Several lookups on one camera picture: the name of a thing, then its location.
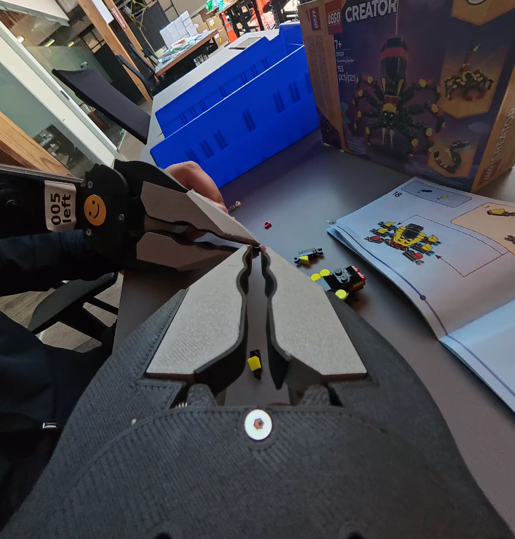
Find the black yellow red lego body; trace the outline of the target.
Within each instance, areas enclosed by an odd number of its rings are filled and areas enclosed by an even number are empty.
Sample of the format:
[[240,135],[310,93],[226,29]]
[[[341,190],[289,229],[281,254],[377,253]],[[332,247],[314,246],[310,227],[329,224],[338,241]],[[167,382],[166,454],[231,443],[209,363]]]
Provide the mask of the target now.
[[323,269],[312,274],[310,279],[345,302],[354,300],[356,294],[366,285],[366,277],[355,266],[337,268],[334,271]]

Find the wooden support post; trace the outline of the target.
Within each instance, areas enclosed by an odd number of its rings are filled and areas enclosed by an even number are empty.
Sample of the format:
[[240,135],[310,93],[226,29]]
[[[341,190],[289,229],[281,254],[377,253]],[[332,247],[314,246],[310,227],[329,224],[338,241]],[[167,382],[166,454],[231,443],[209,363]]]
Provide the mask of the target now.
[[[94,25],[95,29],[99,32],[102,40],[109,46],[113,54],[120,54],[138,69],[133,58],[129,54],[127,44],[131,44],[135,48],[138,48],[139,42],[128,23],[124,20],[124,17],[117,8],[115,2],[77,1],[77,3]],[[128,74],[146,101],[149,104],[152,104],[153,99],[149,97],[148,92],[142,85],[140,79],[134,77],[130,72],[128,72]]]

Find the purple lego set box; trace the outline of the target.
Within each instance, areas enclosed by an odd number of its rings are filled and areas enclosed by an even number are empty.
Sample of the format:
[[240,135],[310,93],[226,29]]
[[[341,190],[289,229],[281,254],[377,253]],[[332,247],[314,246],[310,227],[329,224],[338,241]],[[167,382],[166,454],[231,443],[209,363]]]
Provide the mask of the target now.
[[304,1],[325,145],[466,192],[515,166],[515,1]]

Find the orange object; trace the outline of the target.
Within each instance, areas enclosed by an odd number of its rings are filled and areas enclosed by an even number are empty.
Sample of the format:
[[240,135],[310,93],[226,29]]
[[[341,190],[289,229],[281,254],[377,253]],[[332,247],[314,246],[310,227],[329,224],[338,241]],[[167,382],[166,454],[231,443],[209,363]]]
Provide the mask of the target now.
[[235,32],[237,30],[237,28],[233,27],[231,19],[230,19],[229,15],[226,14],[226,12],[220,13],[219,16],[220,16],[220,18],[222,20],[222,23],[224,25],[224,28],[226,30],[229,42],[231,44],[234,43],[238,39],[238,35]]

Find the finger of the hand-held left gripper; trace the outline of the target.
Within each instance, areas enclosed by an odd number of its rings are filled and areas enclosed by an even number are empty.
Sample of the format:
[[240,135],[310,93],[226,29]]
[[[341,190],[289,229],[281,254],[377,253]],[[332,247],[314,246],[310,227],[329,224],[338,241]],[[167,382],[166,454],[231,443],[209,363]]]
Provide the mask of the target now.
[[166,234],[147,232],[136,244],[136,258],[183,272],[218,265],[238,249],[209,242],[180,241]]
[[260,246],[245,226],[195,191],[181,192],[144,182],[141,201],[149,218],[170,225],[191,225],[224,240]]

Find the stack of white boxes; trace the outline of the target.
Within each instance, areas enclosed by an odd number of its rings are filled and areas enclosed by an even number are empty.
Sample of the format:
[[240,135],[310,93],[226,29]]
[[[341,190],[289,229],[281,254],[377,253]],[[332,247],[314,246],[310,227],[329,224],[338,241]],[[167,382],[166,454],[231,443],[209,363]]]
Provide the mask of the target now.
[[166,46],[186,38],[194,38],[198,31],[188,11],[184,11],[177,19],[160,29],[160,36]]

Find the black flat panel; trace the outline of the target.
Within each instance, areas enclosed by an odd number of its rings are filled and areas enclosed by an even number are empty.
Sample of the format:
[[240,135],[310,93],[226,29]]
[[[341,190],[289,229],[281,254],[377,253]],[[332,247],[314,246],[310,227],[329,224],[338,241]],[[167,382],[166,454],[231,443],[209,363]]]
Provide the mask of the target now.
[[86,104],[98,109],[144,145],[147,143],[150,115],[95,69],[88,66],[75,71],[54,68],[52,74]]

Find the wooden beam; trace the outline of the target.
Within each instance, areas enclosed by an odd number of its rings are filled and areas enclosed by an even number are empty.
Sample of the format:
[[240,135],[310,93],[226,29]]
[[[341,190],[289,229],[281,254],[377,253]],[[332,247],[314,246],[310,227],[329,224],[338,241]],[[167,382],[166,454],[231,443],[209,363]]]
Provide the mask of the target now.
[[71,177],[69,170],[0,112],[0,165]]

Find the person's left forearm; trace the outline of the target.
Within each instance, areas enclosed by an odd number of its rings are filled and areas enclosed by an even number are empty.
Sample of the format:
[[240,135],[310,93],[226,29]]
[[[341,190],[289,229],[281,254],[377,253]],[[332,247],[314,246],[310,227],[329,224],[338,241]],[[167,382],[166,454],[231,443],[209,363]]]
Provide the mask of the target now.
[[130,265],[92,249],[84,232],[0,239],[0,297],[42,292],[60,281],[95,280]]

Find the lego instruction booklet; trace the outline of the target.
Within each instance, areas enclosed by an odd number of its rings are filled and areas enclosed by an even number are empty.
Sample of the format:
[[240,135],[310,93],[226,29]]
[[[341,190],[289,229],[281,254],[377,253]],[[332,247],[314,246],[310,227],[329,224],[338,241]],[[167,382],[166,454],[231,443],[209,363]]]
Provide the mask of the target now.
[[515,413],[515,203],[414,177],[327,232],[395,284]]

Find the person's left hand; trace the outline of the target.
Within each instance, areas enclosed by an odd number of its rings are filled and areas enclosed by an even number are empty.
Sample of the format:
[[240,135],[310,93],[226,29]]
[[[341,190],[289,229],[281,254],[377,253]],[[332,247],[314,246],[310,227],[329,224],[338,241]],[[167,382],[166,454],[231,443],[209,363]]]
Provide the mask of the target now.
[[206,197],[228,213],[224,199],[214,180],[194,161],[186,161],[170,165],[165,170],[176,181],[189,190],[193,190]]

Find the blue storage bin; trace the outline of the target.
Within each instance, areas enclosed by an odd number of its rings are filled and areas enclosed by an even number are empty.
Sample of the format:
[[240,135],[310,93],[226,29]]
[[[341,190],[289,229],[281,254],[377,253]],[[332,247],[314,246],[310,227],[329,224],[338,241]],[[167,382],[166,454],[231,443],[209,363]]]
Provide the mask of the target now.
[[309,77],[299,22],[245,34],[161,91],[153,100],[149,142],[168,138],[260,75],[270,82],[264,90],[250,90],[250,98]]
[[222,187],[318,127],[305,48],[295,45],[263,73],[165,136],[150,154],[160,169],[193,161]]

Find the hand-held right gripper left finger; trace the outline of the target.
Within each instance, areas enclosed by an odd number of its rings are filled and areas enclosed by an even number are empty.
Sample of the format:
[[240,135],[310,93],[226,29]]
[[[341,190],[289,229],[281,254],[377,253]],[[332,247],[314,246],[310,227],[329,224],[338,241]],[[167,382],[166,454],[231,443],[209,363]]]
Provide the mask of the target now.
[[146,369],[151,379],[204,384],[220,394],[246,364],[248,277],[253,247],[244,246],[190,285]]

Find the wooden worktable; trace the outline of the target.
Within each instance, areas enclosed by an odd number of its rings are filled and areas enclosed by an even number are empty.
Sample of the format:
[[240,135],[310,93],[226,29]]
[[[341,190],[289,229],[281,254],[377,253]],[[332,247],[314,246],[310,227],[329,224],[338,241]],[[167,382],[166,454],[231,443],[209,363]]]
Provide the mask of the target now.
[[155,76],[159,79],[173,68],[176,64],[183,61],[186,57],[194,54],[200,47],[214,39],[219,33],[218,29],[208,30],[192,38],[187,38],[182,49],[164,55],[160,58],[159,64],[155,67]]

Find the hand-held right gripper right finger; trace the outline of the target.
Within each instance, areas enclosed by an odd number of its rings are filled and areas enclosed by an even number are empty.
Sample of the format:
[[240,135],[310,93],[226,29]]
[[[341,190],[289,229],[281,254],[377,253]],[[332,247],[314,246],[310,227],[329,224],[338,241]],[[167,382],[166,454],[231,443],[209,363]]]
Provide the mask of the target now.
[[364,366],[326,291],[268,247],[261,249],[267,297],[268,364],[274,386],[362,380]]

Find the person's torso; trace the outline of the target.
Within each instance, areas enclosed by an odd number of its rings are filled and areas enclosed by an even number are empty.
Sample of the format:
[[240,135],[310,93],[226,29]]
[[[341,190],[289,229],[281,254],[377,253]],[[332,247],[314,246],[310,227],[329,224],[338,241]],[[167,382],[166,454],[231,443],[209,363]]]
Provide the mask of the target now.
[[52,347],[0,311],[0,531],[46,468],[62,427],[112,351]]

